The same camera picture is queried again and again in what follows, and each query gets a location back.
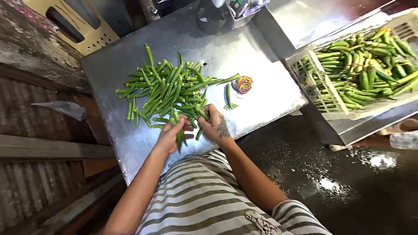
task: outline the corrugated metal wall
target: corrugated metal wall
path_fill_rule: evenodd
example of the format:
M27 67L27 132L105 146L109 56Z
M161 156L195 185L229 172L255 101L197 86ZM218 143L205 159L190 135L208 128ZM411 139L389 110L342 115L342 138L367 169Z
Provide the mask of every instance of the corrugated metal wall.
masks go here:
M31 103L74 101L0 77L0 134L96 144L85 121ZM0 232L85 185L81 161L0 162Z
M0 134L97 144L86 121L31 105L56 100L74 98L0 77Z
M80 161L0 163L0 232L83 185Z

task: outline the pile of rubber bands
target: pile of rubber bands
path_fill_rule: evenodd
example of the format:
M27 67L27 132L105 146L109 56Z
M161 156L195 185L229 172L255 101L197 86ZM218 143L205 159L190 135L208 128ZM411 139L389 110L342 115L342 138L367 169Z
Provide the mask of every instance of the pile of rubber bands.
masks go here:
M247 76L241 76L232 81L232 88L240 95L247 94L251 89L252 79Z

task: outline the okra pile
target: okra pile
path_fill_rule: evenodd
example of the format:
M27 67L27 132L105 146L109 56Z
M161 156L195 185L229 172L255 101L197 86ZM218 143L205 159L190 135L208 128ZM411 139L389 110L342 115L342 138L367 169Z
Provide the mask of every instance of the okra pile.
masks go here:
M149 65L142 61L142 67L138 67L138 73L129 74L131 77L124 85L126 89L117 89L120 93L119 98L128 99L127 120L136 121L136 128L142 118L149 128L162 128L163 124L151 124L150 118L158 115L152 120L154 122L166 123L170 121L173 125L178 122L178 115L184 114L188 117L193 128L197 128L195 121L198 116L203 116L209 121L209 116L202 111L207 103L206 91L200 93L200 88L207 88L213 84L230 82L240 74L228 79L216 79L214 76L202 76L203 62L188 62L183 60L183 56L178 52L180 64L178 67L168 60L154 64L150 47L145 44ZM148 97L144 103L143 111L136 105L136 98ZM170 114L170 119L163 118ZM199 140L203 131L200 129L196 135ZM183 133L177 134L177 147L180 152L182 142L186 144Z
M418 84L417 57L390 28L358 33L315 54L349 109L363 109L378 99L396 99ZM316 72L313 78L317 84L321 82ZM322 98L315 101L317 107L323 112L340 111L324 85L318 86Z

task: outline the forearm tattoo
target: forearm tattoo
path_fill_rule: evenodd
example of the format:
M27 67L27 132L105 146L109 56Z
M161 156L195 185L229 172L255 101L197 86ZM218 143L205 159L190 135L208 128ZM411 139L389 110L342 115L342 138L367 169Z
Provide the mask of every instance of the forearm tattoo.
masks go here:
M221 119L221 124L218 126L219 137L229 137L231 136L228 131L227 122L225 121L224 116L219 115Z

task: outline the striped clothing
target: striped clothing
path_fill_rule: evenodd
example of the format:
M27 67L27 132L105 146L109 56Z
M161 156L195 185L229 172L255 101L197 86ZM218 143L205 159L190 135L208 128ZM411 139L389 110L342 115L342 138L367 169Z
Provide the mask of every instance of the striped clothing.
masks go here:
M288 200L273 216L254 205L240 189L225 155L186 156L158 183L138 234L331 233L301 202Z

